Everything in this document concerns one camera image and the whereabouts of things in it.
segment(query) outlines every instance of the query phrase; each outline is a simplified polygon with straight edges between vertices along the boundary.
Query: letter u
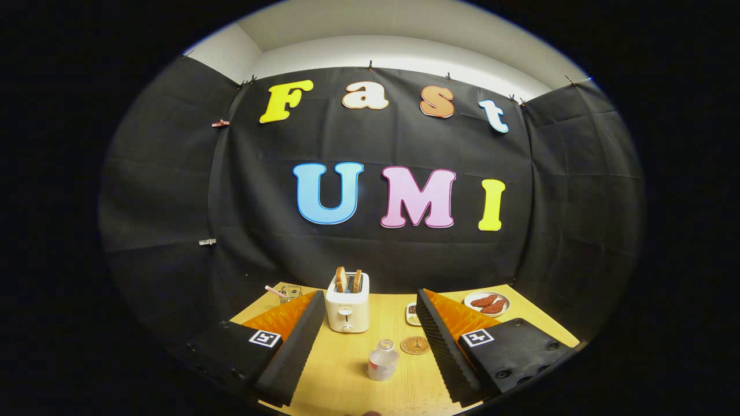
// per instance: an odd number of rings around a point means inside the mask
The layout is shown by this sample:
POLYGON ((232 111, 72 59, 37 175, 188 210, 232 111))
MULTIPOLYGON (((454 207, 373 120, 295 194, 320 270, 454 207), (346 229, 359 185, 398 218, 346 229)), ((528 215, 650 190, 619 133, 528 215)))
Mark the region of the letter u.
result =
POLYGON ((341 202, 335 208, 325 208, 319 195, 321 175, 326 172, 326 167, 317 163, 299 164, 293 168, 293 175, 298 178, 298 212, 312 223, 322 225, 349 220, 357 209, 357 177, 364 169, 356 162, 337 164, 334 171, 342 177, 341 202))

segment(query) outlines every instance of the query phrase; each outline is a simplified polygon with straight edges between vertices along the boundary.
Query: round coaster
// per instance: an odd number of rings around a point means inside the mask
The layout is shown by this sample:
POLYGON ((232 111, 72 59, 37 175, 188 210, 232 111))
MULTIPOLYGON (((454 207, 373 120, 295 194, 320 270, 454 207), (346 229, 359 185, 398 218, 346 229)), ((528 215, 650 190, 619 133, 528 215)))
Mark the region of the round coaster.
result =
POLYGON ((401 349, 411 355, 421 355, 429 351, 429 342, 424 337, 408 337, 401 341, 401 349))

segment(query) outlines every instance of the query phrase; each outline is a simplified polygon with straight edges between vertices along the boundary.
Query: black foam pad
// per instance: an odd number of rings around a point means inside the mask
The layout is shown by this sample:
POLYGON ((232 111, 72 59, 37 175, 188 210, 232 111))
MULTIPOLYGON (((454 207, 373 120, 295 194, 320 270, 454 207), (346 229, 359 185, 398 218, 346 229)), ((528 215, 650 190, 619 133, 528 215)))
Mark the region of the black foam pad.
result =
POLYGON ((255 391, 262 401, 277 407, 290 405, 325 315, 324 295, 317 290, 283 348, 257 379, 255 391))
POLYGON ((455 339, 423 289, 417 294, 417 315, 450 399, 460 402, 462 407, 483 400, 486 396, 485 386, 457 347, 455 339))

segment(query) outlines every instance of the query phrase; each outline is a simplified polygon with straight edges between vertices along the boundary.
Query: orange soft pad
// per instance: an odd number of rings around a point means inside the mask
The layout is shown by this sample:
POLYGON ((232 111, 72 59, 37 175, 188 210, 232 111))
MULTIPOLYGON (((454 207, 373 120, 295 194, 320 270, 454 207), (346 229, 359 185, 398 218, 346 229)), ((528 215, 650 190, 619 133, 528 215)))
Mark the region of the orange soft pad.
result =
POLYGON ((488 328, 493 325, 498 325, 500 322, 485 316, 484 314, 470 309, 462 303, 455 302, 450 298, 446 298, 439 293, 434 293, 431 290, 424 289, 426 295, 429 296, 431 304, 440 314, 442 322, 447 326, 447 330, 455 339, 455 343, 460 339, 462 334, 473 332, 477 329, 488 328))
POLYGON ((316 292, 303 295, 293 301, 282 303, 263 314, 257 315, 249 321, 242 323, 253 329, 275 332, 283 337, 283 342, 288 340, 288 336, 298 323, 298 319, 306 310, 316 292))

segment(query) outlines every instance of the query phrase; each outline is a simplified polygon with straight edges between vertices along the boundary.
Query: plate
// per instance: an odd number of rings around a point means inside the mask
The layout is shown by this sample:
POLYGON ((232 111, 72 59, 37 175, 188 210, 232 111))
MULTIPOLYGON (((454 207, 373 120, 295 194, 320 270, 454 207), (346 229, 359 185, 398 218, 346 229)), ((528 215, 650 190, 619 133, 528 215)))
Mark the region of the plate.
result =
POLYGON ((416 306, 416 302, 411 302, 408 305, 406 305, 406 322, 408 322, 409 325, 421 326, 421 321, 419 321, 419 316, 415 313, 408 313, 409 306, 416 306))
POLYGON ((484 313, 484 315, 490 316, 491 318, 495 318, 497 316, 501 316, 501 315, 505 314, 506 311, 508 311, 509 307, 511 306, 511 302, 509 301, 509 299, 507 297, 505 297, 504 295, 502 295, 502 294, 500 294, 498 292, 491 292, 491 291, 488 291, 488 290, 482 290, 482 291, 479 291, 479 292, 472 292, 472 293, 468 294, 467 296, 465 296, 465 300, 463 300, 462 302, 468 308, 475 309, 478 312, 480 312, 480 310, 483 309, 483 308, 475 307, 475 306, 471 305, 470 303, 472 301, 477 301, 478 299, 483 299, 486 296, 491 296, 491 295, 496 295, 497 296, 497 298, 496 298, 495 301, 499 301, 501 299, 504 300, 504 309, 501 309, 501 312, 499 312, 499 313, 484 313))

